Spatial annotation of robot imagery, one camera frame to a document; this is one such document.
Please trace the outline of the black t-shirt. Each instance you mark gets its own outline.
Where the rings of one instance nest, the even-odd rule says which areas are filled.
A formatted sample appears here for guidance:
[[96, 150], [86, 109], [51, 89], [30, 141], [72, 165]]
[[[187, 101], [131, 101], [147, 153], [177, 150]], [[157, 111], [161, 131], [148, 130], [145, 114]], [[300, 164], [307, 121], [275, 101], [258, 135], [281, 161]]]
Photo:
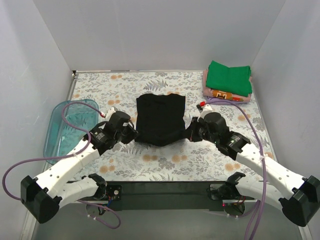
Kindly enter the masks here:
[[136, 99], [138, 143], [164, 147], [186, 138], [186, 97], [146, 93]]

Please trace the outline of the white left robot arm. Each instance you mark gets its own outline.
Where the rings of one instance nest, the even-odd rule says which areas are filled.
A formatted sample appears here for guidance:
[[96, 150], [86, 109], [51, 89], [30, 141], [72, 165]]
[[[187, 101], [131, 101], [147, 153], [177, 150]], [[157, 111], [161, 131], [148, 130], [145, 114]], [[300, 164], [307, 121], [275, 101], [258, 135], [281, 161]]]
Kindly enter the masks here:
[[37, 222], [43, 224], [65, 205], [86, 197], [103, 199], [108, 185], [103, 177], [93, 173], [72, 183], [70, 179], [117, 143], [128, 144], [136, 135], [131, 117], [110, 109], [106, 120], [87, 131], [69, 152], [69, 157], [63, 157], [48, 170], [35, 177], [28, 175], [20, 182], [20, 201]]

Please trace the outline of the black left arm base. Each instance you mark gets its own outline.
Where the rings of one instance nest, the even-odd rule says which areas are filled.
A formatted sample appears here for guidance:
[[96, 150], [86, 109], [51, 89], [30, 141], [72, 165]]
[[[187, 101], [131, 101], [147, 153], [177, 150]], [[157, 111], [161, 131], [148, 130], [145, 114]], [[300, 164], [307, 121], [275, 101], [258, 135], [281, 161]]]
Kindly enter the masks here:
[[118, 184], [101, 185], [93, 195], [95, 200], [119, 201], [122, 196], [122, 186]]

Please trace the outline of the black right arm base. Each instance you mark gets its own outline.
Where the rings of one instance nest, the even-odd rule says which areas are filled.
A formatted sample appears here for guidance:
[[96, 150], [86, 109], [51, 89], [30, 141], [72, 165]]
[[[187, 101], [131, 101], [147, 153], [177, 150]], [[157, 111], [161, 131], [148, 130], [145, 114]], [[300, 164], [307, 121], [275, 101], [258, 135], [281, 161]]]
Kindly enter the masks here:
[[212, 200], [233, 201], [233, 205], [244, 204], [246, 199], [251, 197], [241, 195], [234, 185], [228, 184], [210, 184], [206, 189], [208, 197]]

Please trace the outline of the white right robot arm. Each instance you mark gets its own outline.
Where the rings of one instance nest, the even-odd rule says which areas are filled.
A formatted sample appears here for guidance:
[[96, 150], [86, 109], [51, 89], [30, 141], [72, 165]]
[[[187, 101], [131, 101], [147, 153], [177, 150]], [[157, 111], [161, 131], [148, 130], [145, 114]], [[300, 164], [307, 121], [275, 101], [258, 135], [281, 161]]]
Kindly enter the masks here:
[[232, 199], [241, 195], [252, 197], [275, 208], [294, 224], [305, 227], [320, 208], [320, 181], [292, 172], [268, 156], [238, 132], [229, 129], [217, 112], [205, 110], [193, 117], [186, 130], [191, 142], [202, 140], [215, 144], [223, 155], [230, 157], [263, 177], [267, 183], [245, 180], [235, 173], [227, 179], [226, 192]]

